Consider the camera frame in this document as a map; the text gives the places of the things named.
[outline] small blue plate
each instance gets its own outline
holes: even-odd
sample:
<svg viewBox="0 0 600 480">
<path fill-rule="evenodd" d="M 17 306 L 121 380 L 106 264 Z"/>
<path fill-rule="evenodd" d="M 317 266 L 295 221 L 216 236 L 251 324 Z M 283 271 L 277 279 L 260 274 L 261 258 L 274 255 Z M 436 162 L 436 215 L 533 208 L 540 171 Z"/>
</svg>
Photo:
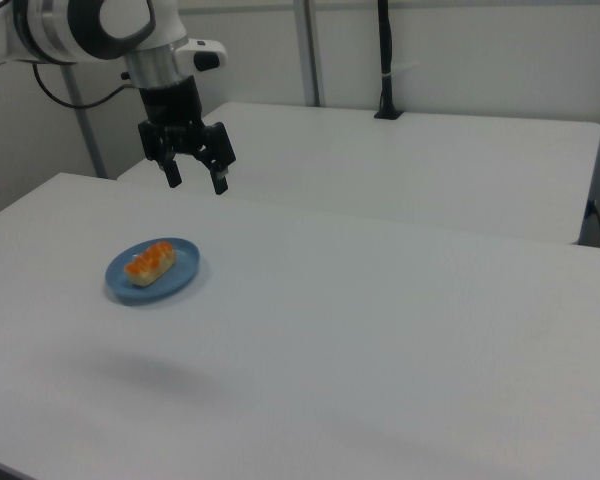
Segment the small blue plate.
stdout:
<svg viewBox="0 0 600 480">
<path fill-rule="evenodd" d="M 169 242 L 176 252 L 176 263 L 158 280 L 148 287 L 136 287 L 124 273 L 124 266 L 133 260 L 134 255 L 144 252 L 157 242 Z M 109 264 L 105 273 L 107 286 L 120 298 L 129 300 L 155 300 L 175 293 L 189 283 L 198 273 L 200 251 L 193 243 L 182 238 L 158 238 L 131 247 Z"/>
</svg>

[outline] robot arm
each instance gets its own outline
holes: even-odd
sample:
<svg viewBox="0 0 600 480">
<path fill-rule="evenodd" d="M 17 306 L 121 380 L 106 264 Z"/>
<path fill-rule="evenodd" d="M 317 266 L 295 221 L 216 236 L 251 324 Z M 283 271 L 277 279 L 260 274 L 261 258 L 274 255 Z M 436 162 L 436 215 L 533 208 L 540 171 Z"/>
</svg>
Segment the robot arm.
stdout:
<svg viewBox="0 0 600 480">
<path fill-rule="evenodd" d="M 124 57 L 148 119 L 139 125 L 145 154 L 181 183 L 177 153 L 211 172 L 217 194 L 235 155 L 224 125 L 205 126 L 193 74 L 226 64 L 222 44 L 190 39 L 177 0 L 1 0 L 0 64 L 70 65 Z"/>
</svg>

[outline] white tabletop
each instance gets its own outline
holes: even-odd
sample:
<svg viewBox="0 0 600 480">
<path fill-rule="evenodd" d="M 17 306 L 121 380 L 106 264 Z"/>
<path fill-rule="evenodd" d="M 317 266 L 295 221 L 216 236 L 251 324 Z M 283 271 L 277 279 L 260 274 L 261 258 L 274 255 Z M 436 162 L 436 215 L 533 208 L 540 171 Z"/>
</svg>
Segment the white tabletop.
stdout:
<svg viewBox="0 0 600 480">
<path fill-rule="evenodd" d="M 229 103 L 232 198 L 568 244 L 578 240 L 600 126 Z M 180 190 L 213 195 L 195 159 Z M 119 178 L 167 189 L 154 162 Z"/>
<path fill-rule="evenodd" d="M 104 271 L 194 241 L 122 305 Z M 600 251 L 61 175 L 0 214 L 0 463 L 40 480 L 600 480 Z"/>
</svg>

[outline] silver metal ring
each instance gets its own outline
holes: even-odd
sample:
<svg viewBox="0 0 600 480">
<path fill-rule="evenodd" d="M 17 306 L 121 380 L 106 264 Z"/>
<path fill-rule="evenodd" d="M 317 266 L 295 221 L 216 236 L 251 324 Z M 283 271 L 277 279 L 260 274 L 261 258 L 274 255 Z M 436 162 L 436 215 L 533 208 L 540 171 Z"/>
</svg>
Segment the silver metal ring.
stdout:
<svg viewBox="0 0 600 480">
<path fill-rule="evenodd" d="M 40 17 L 42 18 L 42 28 L 51 46 L 66 59 L 71 59 L 71 53 L 64 47 L 53 23 L 53 0 L 42 0 Z"/>
</svg>

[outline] white wall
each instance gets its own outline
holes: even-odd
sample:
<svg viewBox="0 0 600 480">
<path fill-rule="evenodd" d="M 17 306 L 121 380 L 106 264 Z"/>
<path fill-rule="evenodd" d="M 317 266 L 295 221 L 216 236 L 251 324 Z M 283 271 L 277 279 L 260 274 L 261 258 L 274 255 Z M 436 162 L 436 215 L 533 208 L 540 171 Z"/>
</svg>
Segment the white wall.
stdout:
<svg viewBox="0 0 600 480">
<path fill-rule="evenodd" d="M 67 90 L 57 67 L 41 75 L 58 96 Z M 0 210 L 59 172 L 93 175 L 75 114 L 54 104 L 31 66 L 0 68 Z"/>
<path fill-rule="evenodd" d="M 200 0 L 193 3 L 204 4 Z M 229 54 L 226 68 L 196 76 L 205 114 L 227 101 L 305 104 L 296 21 L 291 8 L 185 13 L 182 20 L 189 36 L 219 40 Z M 124 62 L 79 66 L 76 77 L 83 99 L 97 99 L 113 90 L 125 69 Z M 89 118 L 111 178 L 144 157 L 137 125 L 146 115 L 137 92 L 122 93 L 109 104 L 89 111 Z"/>
<path fill-rule="evenodd" d="M 322 100 L 377 109 L 377 13 L 329 3 L 316 14 Z M 600 5 L 394 8 L 391 23 L 394 64 L 415 64 L 394 80 L 399 107 L 600 123 Z"/>
</svg>

